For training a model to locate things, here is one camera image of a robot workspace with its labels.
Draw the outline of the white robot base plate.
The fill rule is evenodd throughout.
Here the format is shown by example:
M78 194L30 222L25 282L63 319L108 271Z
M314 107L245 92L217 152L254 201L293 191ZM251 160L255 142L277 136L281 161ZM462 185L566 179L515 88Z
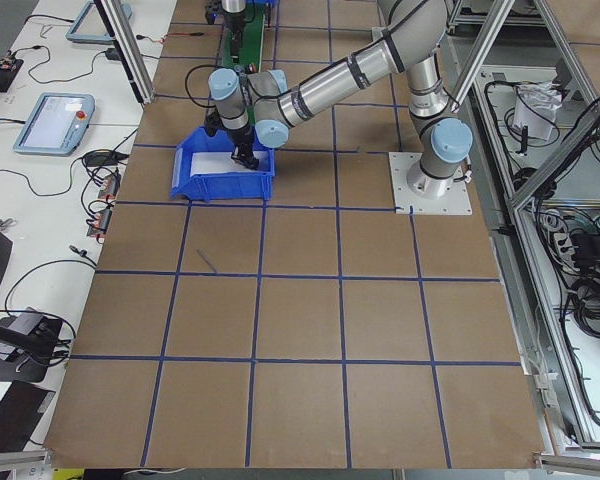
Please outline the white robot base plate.
M389 164L397 214L468 216L472 207L460 166L448 179L433 179L421 170L419 152L390 152Z

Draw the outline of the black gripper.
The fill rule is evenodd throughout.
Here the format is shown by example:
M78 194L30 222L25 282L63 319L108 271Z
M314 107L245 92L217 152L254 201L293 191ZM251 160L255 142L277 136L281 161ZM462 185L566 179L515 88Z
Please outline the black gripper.
M253 154L254 133L251 127L228 130L227 135L234 144L232 160L248 169L258 168L258 158Z
M242 51L242 39L243 32L245 29L245 13L244 12L226 12L225 13L225 24L229 30L230 42L232 45L236 45L235 54L241 55Z

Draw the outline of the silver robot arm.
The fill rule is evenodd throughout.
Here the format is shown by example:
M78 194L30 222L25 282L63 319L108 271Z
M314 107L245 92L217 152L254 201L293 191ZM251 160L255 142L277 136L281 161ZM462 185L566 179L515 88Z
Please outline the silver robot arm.
M222 0L221 9L229 32L229 52L231 57L238 61L246 26L246 1Z
M225 132L234 146L233 160L254 169L254 143L280 148L290 129L390 74L403 73L411 92L410 117L423 146L407 173L407 184L421 197L443 197L473 143L470 128L453 112L436 61L445 35L446 5L428 0L381 1L378 6L385 25L374 41L293 87L280 70L215 70L208 79L215 105L205 118L206 134Z

